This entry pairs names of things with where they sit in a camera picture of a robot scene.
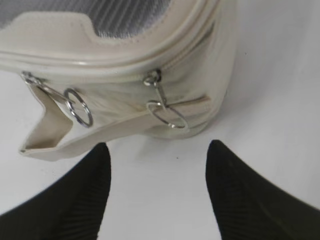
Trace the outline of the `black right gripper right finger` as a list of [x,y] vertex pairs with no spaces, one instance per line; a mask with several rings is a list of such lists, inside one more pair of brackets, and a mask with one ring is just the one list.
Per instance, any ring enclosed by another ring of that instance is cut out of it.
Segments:
[[206,186],[223,240],[318,240],[320,210],[258,174],[222,141],[206,155]]

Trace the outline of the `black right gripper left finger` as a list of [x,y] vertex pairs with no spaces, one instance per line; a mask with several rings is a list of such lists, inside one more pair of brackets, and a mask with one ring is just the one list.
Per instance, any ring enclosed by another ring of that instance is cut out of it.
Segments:
[[97,144],[44,191],[1,214],[2,240],[96,240],[111,188],[111,156]]

